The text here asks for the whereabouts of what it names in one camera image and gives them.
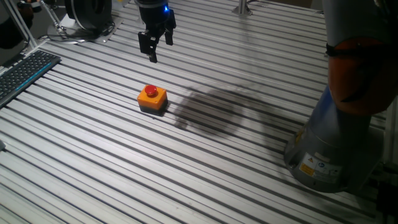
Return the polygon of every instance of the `metal slotted table surface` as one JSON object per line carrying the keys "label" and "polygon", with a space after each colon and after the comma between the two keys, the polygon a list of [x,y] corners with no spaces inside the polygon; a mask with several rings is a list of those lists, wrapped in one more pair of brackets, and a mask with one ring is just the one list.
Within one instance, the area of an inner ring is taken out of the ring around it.
{"label": "metal slotted table surface", "polygon": [[[372,223],[375,190],[315,192],[283,162],[327,83],[322,16],[237,5],[171,0],[157,64],[134,4],[108,43],[41,46],[63,61],[0,111],[0,223]],[[139,111],[145,84],[164,117]]]}

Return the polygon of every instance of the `red button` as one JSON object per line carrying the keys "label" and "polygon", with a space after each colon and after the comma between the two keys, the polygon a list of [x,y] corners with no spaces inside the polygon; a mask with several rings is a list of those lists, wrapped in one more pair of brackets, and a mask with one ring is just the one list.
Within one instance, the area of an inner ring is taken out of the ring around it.
{"label": "red button", "polygon": [[156,86],[154,86],[154,85],[149,85],[149,86],[145,87],[145,92],[146,92],[149,96],[155,94],[156,91],[157,91],[157,88],[156,88]]}

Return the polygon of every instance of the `black cable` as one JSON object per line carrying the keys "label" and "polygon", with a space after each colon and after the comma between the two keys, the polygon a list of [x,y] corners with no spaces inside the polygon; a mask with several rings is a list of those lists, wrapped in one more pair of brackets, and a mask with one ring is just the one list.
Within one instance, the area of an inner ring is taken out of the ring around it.
{"label": "black cable", "polygon": [[[73,39],[84,39],[84,38],[98,38],[98,37],[104,37],[107,35],[110,35],[110,33],[112,33],[112,31],[114,30],[116,24],[114,22],[112,22],[104,31],[102,31],[102,33],[98,34],[87,34],[87,35],[69,35],[69,34],[60,34],[60,35],[43,35],[40,36],[39,39],[43,39],[44,37],[47,37],[48,39],[50,39],[51,41],[55,41],[55,42],[69,42]],[[68,40],[54,40],[51,39],[51,37],[64,37],[64,38],[68,38]]]}
{"label": "black cable", "polygon": [[26,42],[24,48],[19,52],[20,54],[29,46],[29,43],[30,43],[30,37],[28,36],[27,42]]}

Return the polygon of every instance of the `warning label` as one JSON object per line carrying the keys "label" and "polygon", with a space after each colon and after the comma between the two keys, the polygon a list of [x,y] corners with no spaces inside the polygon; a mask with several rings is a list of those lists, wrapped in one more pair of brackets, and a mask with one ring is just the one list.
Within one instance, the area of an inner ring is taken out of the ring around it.
{"label": "warning label", "polygon": [[339,178],[341,166],[331,165],[306,153],[300,170],[317,180],[334,184]]}

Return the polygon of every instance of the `keyboard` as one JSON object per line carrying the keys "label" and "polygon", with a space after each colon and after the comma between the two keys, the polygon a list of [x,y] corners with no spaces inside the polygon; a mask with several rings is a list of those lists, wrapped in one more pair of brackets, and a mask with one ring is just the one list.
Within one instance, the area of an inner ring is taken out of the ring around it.
{"label": "keyboard", "polygon": [[60,61],[60,57],[38,50],[2,74],[0,76],[0,108]]}

